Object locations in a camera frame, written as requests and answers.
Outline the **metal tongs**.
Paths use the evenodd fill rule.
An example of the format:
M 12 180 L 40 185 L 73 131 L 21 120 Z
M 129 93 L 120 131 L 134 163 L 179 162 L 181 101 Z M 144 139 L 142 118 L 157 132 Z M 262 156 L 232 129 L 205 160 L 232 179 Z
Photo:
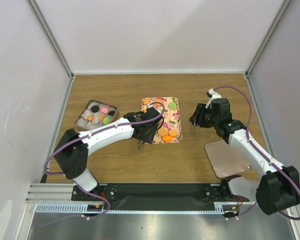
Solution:
M 144 144 L 144 142 L 139 140 L 138 144 L 137 144 L 137 149 L 140 150 L 143 144 Z

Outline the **brown chip cookie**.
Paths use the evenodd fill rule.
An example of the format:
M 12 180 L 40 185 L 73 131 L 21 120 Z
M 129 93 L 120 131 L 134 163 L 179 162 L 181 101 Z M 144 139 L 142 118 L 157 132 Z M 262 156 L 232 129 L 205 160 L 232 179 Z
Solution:
M 104 115 L 100 115 L 100 116 L 98 117 L 98 120 L 99 120 L 99 121 L 102 121 L 104 118 L 105 118 Z

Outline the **orange swirl cookie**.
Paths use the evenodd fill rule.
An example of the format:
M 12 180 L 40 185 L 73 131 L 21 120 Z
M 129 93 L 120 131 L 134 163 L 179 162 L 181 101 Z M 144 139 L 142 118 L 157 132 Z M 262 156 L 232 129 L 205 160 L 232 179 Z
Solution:
M 90 115 L 88 118 L 87 118 L 87 121 L 88 122 L 92 122 L 94 119 L 94 115 Z

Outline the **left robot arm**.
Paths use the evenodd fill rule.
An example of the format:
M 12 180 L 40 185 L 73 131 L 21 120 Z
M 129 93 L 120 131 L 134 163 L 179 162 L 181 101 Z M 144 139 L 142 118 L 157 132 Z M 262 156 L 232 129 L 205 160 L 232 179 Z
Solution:
M 166 112 L 163 104 L 155 107 L 156 104 L 159 102 L 148 104 L 145 112 L 129 112 L 113 123 L 94 130 L 67 130 L 50 158 L 57 161 L 61 174 L 79 186 L 88 200 L 97 199 L 99 182 L 88 170 L 88 157 L 121 140 L 133 138 L 138 140 L 139 146 L 152 144 L 157 131 L 163 126 L 163 114 Z

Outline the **black sandwich cookie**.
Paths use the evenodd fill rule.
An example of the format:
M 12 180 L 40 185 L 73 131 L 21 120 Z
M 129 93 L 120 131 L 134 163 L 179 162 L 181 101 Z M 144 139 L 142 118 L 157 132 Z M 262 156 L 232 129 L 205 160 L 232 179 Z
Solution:
M 100 110 L 100 108 L 99 108 L 98 105 L 94 105 L 94 106 L 91 107 L 90 110 L 91 110 L 93 113 L 97 113 L 97 112 Z
M 113 117 L 115 115 L 116 111 L 115 110 L 112 110 L 112 111 L 109 111 L 108 112 L 108 115 Z

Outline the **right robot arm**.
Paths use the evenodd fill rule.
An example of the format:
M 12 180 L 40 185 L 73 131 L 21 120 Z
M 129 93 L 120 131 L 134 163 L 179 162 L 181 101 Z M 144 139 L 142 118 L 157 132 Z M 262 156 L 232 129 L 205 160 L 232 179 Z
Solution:
M 248 128 L 232 118 L 226 98 L 213 99 L 210 104 L 199 103 L 189 119 L 194 126 L 214 128 L 216 134 L 248 161 L 260 178 L 256 186 L 238 177 L 220 188 L 220 195 L 232 201 L 238 195 L 255 201 L 266 215 L 272 215 L 300 204 L 298 170 L 273 158 L 250 135 Z

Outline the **pink oval cookie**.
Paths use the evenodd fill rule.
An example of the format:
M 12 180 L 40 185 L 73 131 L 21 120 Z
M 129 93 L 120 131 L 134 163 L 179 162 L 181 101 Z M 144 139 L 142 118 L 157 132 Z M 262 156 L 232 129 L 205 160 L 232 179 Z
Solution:
M 100 110 L 101 113 L 103 114 L 107 114 L 109 112 L 109 109 L 107 107 L 103 107 L 101 110 Z

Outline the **pink tin lid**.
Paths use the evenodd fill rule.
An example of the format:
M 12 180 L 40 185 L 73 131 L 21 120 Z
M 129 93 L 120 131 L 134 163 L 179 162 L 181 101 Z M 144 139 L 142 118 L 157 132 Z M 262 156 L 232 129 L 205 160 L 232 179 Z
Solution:
M 224 140 L 208 143 L 204 149 L 215 175 L 220 179 L 238 175 L 251 169 L 251 165 L 243 155 Z

